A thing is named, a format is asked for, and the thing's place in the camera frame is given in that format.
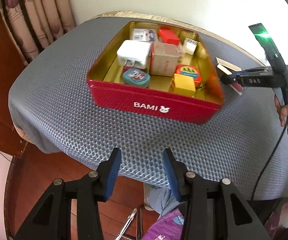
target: white packaging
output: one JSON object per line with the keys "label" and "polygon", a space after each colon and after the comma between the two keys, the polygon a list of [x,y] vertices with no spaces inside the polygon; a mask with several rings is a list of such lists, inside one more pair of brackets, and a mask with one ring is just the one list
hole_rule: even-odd
{"label": "white packaging", "polygon": [[131,40],[134,41],[158,41],[158,36],[155,30],[151,29],[134,29]]}
{"label": "white packaging", "polygon": [[197,41],[194,41],[189,38],[185,38],[184,43],[183,43],[183,49],[185,53],[189,55],[193,55],[196,49],[196,46],[197,46]]}
{"label": "white packaging", "polygon": [[120,66],[130,66],[146,69],[151,43],[143,41],[126,40],[117,51]]}

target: red box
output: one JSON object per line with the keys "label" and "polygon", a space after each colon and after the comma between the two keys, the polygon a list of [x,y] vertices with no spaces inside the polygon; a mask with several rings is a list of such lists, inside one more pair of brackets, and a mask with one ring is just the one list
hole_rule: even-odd
{"label": "red box", "polygon": [[196,93],[197,97],[200,98],[190,98],[167,92],[167,84],[168,82],[171,84],[171,77],[151,76],[151,85],[159,90],[122,83],[120,77],[122,67],[118,65],[116,51],[120,44],[129,38],[126,33],[131,33],[132,29],[139,27],[154,29],[154,23],[147,23],[147,25],[144,22],[140,22],[140,24],[139,22],[128,23],[108,44],[89,70],[87,84],[95,103],[100,107],[148,114],[183,122],[195,124],[207,122],[224,103],[220,80],[209,58],[191,59],[193,63],[197,62],[200,66],[201,76],[205,81],[203,87],[206,89]]}
{"label": "red box", "polygon": [[171,30],[160,29],[158,31],[158,35],[161,37],[164,43],[174,44],[177,46],[181,42],[180,39]]}

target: blue gripper pad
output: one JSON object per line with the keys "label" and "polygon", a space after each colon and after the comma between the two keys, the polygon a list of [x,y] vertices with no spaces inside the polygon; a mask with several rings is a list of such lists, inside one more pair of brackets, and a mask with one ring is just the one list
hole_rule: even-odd
{"label": "blue gripper pad", "polygon": [[103,198],[105,201],[108,200],[108,198],[112,195],[114,190],[115,181],[118,175],[119,167],[122,161],[122,153],[119,148],[114,148],[113,152],[111,153],[111,156],[109,157],[108,161],[110,161],[111,158],[114,158],[111,169],[108,173],[108,176],[106,178],[106,187],[105,192],[103,194]]}
{"label": "blue gripper pad", "polygon": [[168,150],[170,151],[170,149],[165,149],[163,151],[164,170],[166,172],[168,182],[170,183],[172,195],[176,198],[177,201],[180,201],[180,191],[179,191],[178,180],[177,180],[175,171],[171,165],[171,160],[170,160],[170,158],[174,158],[174,156],[172,152],[170,152],[172,156],[169,156],[169,154],[167,153]]}

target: gray pants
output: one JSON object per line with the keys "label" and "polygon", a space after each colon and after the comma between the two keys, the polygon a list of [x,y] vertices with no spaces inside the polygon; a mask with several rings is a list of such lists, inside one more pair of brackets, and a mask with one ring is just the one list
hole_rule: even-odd
{"label": "gray pants", "polygon": [[159,218],[171,212],[179,205],[170,189],[155,186],[152,186],[148,195],[148,203],[160,214]]}

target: black cable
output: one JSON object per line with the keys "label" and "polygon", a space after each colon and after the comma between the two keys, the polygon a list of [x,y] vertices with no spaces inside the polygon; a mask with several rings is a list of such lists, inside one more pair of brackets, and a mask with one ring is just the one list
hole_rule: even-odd
{"label": "black cable", "polygon": [[196,90],[201,89],[204,90],[206,88],[206,85],[204,83],[202,83],[201,85],[199,85],[198,88],[196,88]]}
{"label": "black cable", "polygon": [[[287,82],[285,76],[284,76],[284,78],[285,78],[285,82],[286,82],[286,86],[287,86],[287,90],[288,90],[288,82]],[[279,139],[277,140],[277,142],[276,142],[276,144],[275,144],[275,147],[274,147],[274,149],[273,149],[271,155],[269,156],[269,158],[268,158],[268,160],[266,161],[264,167],[262,168],[262,170],[261,170],[259,176],[257,177],[257,180],[256,180],[256,183],[255,183],[255,186],[254,186],[254,188],[253,188],[252,197],[251,197],[252,208],[253,208],[254,196],[255,196],[255,191],[256,191],[256,189],[257,189],[257,185],[259,184],[260,179],[261,179],[261,177],[262,177],[264,171],[266,170],[266,168],[267,168],[269,162],[271,161],[271,159],[272,159],[272,157],[274,156],[274,154],[275,154],[275,152],[276,152],[278,146],[280,145],[280,142],[281,142],[281,140],[282,140],[282,138],[283,138],[283,135],[284,135],[284,133],[285,133],[285,131],[286,131],[287,125],[288,125],[288,111],[287,111],[287,118],[286,118],[286,122],[285,122],[285,125],[284,125],[284,128],[283,128],[283,131],[282,131],[282,133],[281,133]]]}
{"label": "black cable", "polygon": [[2,155],[6,160],[8,160],[10,162],[10,160],[7,159],[1,152],[0,152],[0,155]]}

